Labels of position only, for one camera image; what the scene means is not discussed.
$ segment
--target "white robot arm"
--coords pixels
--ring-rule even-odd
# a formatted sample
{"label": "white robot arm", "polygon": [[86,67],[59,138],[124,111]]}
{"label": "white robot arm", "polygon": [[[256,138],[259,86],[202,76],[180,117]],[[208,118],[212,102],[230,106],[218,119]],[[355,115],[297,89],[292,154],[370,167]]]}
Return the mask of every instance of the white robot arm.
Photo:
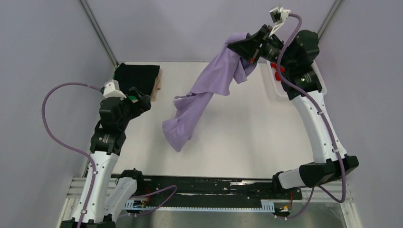
{"label": "white robot arm", "polygon": [[[149,98],[142,97],[139,93],[135,93],[138,101],[133,103],[119,90],[119,84],[115,80],[105,83],[103,90],[105,99],[99,109],[101,120],[95,128],[90,147],[90,157],[96,164],[96,171],[92,165],[88,169],[88,174],[95,174],[95,181],[92,180],[93,175],[87,176],[83,194],[72,219],[63,221],[61,228],[77,227],[78,223],[92,224],[94,227],[104,227],[108,224],[106,227],[114,227],[127,199],[137,190],[137,179],[142,176],[137,170],[124,171],[114,191],[107,197],[109,180],[126,139],[125,129],[130,120],[148,111],[151,105]],[[87,208],[83,209],[86,200]]]}
{"label": "white robot arm", "polygon": [[228,44],[228,48],[251,64],[262,57],[267,61],[278,63],[278,68],[279,65],[285,68],[284,76],[278,72],[282,77],[281,84],[297,108],[307,130],[314,162],[301,165],[298,169],[275,174],[273,176],[275,188],[278,191],[302,186],[312,188],[340,179],[344,177],[342,170],[348,174],[358,166],[358,160],[357,157],[346,154],[326,113],[322,86],[311,66],[319,54],[318,36],[315,32],[298,31],[297,28],[293,33],[295,35],[293,40],[289,39],[283,44],[274,32],[289,16],[296,18],[299,16],[283,8],[274,8],[270,15],[274,22],[273,27],[263,25],[257,33]]}

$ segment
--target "purple cable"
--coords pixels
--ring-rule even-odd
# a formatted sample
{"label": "purple cable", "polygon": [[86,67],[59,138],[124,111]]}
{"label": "purple cable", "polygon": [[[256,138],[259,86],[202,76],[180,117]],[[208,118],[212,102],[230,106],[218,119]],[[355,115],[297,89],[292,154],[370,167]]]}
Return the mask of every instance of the purple cable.
{"label": "purple cable", "polygon": [[[176,191],[178,190],[178,187],[177,187],[176,185],[171,185],[171,186],[168,186],[168,187],[163,188],[163,189],[161,189],[161,190],[158,190],[158,191],[155,191],[155,192],[151,192],[151,193],[148,193],[148,194],[145,194],[145,195],[141,195],[141,196],[132,196],[132,197],[130,197],[130,199],[135,199],[135,198],[142,198],[142,197],[152,196],[152,195],[158,194],[158,193],[160,193],[160,192],[163,192],[163,191],[168,190],[168,189],[171,189],[171,188],[175,188],[175,190],[170,194],[169,197],[167,197],[167,198],[164,200],[164,202],[162,202],[160,205],[158,205],[157,207],[155,207],[155,208],[152,209],[152,210],[146,211],[146,212],[141,213],[141,214],[135,214],[134,216],[137,217],[137,216],[147,215],[147,214],[153,213],[154,211],[158,210],[160,207],[162,207],[162,205],[164,205],[164,204],[176,193]],[[125,216],[129,216],[129,215],[131,215],[131,213],[121,215],[121,216],[119,216],[119,218],[125,217]]]}
{"label": "purple cable", "polygon": [[[72,147],[72,146],[69,146],[69,145],[63,143],[62,141],[60,141],[58,138],[56,138],[56,137],[52,134],[52,132],[50,132],[48,123],[46,122],[46,117],[45,117],[45,105],[46,105],[46,101],[48,101],[49,96],[50,96],[53,92],[55,92],[57,89],[59,89],[59,88],[61,88],[61,87],[64,87],[64,86],[69,86],[69,85],[85,86],[85,87],[89,87],[89,88],[94,89],[94,90],[98,90],[98,91],[100,90],[100,89],[99,89],[98,87],[96,87],[96,86],[87,85],[87,84],[79,83],[79,82],[68,82],[68,83],[63,83],[63,84],[61,84],[61,85],[58,85],[58,86],[54,87],[53,89],[51,89],[51,90],[49,91],[48,94],[46,94],[45,99],[43,99],[43,103],[42,103],[42,121],[43,121],[43,125],[45,126],[45,129],[46,129],[46,132],[48,133],[48,135],[49,135],[55,142],[59,143],[59,144],[62,145],[63,147],[66,147],[67,149],[70,149],[70,150],[72,150],[72,151],[78,152],[78,153],[80,153],[80,154],[86,156],[86,157],[89,159],[89,162],[91,163],[91,165],[92,165],[92,167],[93,167],[93,171],[96,171],[95,162],[94,162],[94,160],[93,160],[87,153],[85,153],[84,151],[79,150],[79,149],[77,149],[77,148],[74,148],[74,147]],[[90,196],[91,196],[92,189],[93,189],[93,187],[94,187],[95,177],[96,177],[96,175],[95,175],[95,174],[92,174],[91,184],[90,184],[89,189],[88,189],[88,194],[87,194],[86,200],[84,201],[84,204],[83,204],[83,210],[86,210],[86,209],[87,209],[88,201],[89,201],[89,198],[90,198]],[[83,217],[84,217],[84,214],[81,213],[80,219],[78,220],[77,228],[80,228],[81,223],[82,223],[82,221],[83,221]]]}
{"label": "purple cable", "polygon": [[[297,90],[298,92],[302,93],[304,96],[306,96],[312,103],[313,105],[316,107],[317,111],[319,113],[321,113],[321,117],[323,119],[323,122],[326,125],[327,131],[329,132],[329,136],[330,136],[330,140],[332,141],[332,145],[334,150],[337,150],[337,143],[335,140],[335,136],[333,135],[333,131],[332,128],[330,127],[329,121],[327,120],[325,114],[322,112],[322,109],[320,108],[319,104],[314,100],[314,98],[312,98],[307,92],[305,92],[303,89],[299,88],[298,86],[292,84],[291,82],[289,82],[281,73],[280,71],[280,66],[281,66],[281,59],[283,58],[284,53],[286,52],[287,47],[290,45],[290,43],[292,42],[292,40],[294,39],[295,35],[297,35],[299,29],[301,28],[302,25],[302,18],[301,16],[299,16],[298,14],[294,14],[294,13],[290,13],[289,14],[290,17],[293,18],[297,18],[298,19],[298,25],[295,28],[295,30],[292,32],[291,36],[288,38],[288,40],[285,42],[284,47],[281,49],[280,55],[278,56],[278,61],[277,61],[277,72],[279,72],[279,76],[281,78],[281,81],[283,81],[284,83],[286,83],[288,86],[294,88],[295,90]],[[343,203],[345,201],[345,170],[344,170],[344,164],[343,164],[343,160],[340,156],[340,153],[336,151],[336,156],[337,159],[340,163],[340,169],[341,169],[341,179],[342,179],[342,197],[341,199],[337,199],[336,197],[334,197],[328,190],[326,190],[325,188],[323,188],[322,186],[319,186],[320,189],[322,189],[327,195],[329,195],[332,199],[334,199],[336,202],[338,203]]]}

